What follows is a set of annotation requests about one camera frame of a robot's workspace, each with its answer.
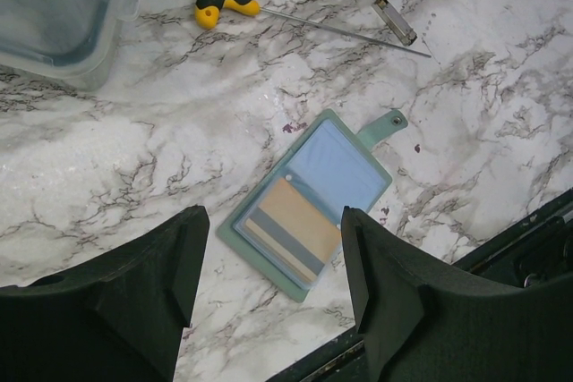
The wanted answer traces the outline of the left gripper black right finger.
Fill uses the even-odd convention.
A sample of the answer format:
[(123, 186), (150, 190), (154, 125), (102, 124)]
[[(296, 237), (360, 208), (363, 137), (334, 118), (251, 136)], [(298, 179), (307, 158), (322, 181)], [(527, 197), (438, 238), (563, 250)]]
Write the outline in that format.
[(569, 381), (572, 277), (527, 288), (454, 267), (345, 208), (341, 234), (372, 381)]

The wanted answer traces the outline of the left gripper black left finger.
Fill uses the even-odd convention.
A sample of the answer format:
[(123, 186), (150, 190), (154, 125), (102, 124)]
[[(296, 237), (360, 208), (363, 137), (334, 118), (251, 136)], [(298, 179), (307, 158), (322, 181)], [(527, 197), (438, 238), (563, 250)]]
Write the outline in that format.
[(210, 229), (202, 206), (78, 266), (1, 290), (4, 381), (170, 381)]

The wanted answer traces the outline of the green leather card holder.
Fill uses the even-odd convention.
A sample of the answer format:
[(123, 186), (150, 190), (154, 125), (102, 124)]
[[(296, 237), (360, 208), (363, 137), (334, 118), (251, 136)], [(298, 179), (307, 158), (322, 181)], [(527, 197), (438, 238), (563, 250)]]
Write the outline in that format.
[(220, 225), (218, 237), (293, 301), (304, 301), (312, 288), (304, 290), (279, 272), (236, 231), (235, 223), (270, 183), (284, 177), (340, 231), (344, 207), (369, 211), (390, 186), (392, 178), (372, 150), (407, 125), (393, 109), (352, 132), (333, 110), (323, 111)]

